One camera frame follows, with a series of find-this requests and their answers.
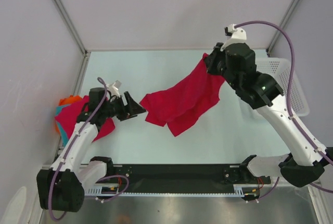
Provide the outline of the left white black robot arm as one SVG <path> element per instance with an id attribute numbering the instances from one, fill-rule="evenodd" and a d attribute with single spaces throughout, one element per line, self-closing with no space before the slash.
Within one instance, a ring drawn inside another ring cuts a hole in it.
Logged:
<path id="1" fill-rule="evenodd" d="M 36 177 L 42 209 L 78 212 L 83 204 L 85 190 L 97 182 L 115 179 L 119 183 L 126 176 L 115 172 L 110 157 L 93 157 L 81 169 L 81 162 L 92 141 L 98 136 L 107 120 L 116 117 L 128 120 L 145 113 L 145 108 L 135 102 L 129 92 L 111 94 L 105 88 L 93 88 L 76 117 L 74 130 L 59 157 L 49 169 L 41 169 Z"/>

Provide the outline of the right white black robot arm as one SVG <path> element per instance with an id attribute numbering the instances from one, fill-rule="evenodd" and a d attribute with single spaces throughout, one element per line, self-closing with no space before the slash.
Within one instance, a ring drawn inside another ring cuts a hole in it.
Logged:
<path id="1" fill-rule="evenodd" d="M 207 73 L 222 76 L 236 95 L 263 116 L 290 150 L 282 156 L 251 155 L 242 162 L 240 177 L 252 183 L 261 176 L 283 177 L 301 188 L 320 178 L 332 148 L 313 136 L 305 137 L 305 127 L 294 123 L 296 115 L 289 115 L 283 89 L 269 74 L 257 71 L 255 52 L 245 43 L 227 47 L 216 43 L 211 54 L 204 58 Z"/>

